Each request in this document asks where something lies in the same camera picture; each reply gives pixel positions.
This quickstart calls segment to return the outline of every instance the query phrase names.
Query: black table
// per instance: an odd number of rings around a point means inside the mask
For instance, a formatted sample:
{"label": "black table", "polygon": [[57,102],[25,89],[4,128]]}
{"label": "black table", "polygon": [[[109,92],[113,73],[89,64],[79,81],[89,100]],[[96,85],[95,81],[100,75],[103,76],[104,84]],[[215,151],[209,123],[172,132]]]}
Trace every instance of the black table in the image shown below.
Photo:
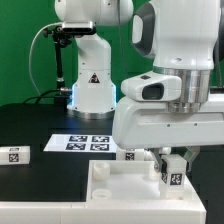
{"label": "black table", "polygon": [[[43,149],[52,134],[111,135],[112,123],[71,117],[54,105],[0,107],[0,146],[31,147],[30,165],[0,168],[0,201],[85,201],[89,160],[112,160],[115,155]],[[202,147],[189,179],[208,211],[207,224],[223,224],[224,148]]]}

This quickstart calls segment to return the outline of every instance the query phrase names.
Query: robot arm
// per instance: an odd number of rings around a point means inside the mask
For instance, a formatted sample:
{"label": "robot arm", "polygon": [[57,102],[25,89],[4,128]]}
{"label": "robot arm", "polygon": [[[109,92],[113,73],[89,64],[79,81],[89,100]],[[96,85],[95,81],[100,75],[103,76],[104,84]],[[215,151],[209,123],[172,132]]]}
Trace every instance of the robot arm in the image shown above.
{"label": "robot arm", "polygon": [[111,117],[116,88],[111,81],[111,47],[96,34],[97,26],[129,21],[132,0],[56,0],[62,33],[70,33],[78,47],[78,80],[72,88],[68,113],[86,119]]}
{"label": "robot arm", "polygon": [[[137,27],[132,39],[143,52],[145,37],[151,35],[151,47],[142,55],[154,53],[154,68],[122,83],[126,97],[115,113],[115,142],[121,148],[136,149],[223,144],[224,97],[209,95],[220,1],[153,0],[147,4],[151,6],[145,5],[146,14],[140,9],[134,17]],[[154,24],[151,34],[144,31],[147,20]]]}
{"label": "robot arm", "polygon": [[120,22],[127,23],[133,13],[132,0],[55,0],[55,10],[61,21],[76,25],[91,22],[94,26],[115,26],[119,24],[118,4]]}

